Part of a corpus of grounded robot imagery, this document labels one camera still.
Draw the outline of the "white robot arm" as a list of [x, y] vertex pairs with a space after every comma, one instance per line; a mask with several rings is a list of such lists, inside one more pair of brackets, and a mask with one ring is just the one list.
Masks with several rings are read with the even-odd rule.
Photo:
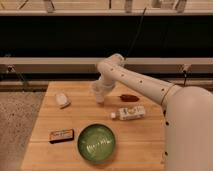
[[213, 171], [213, 93], [138, 74], [119, 54], [100, 61], [103, 94], [120, 82], [159, 104], [165, 117], [165, 171]]

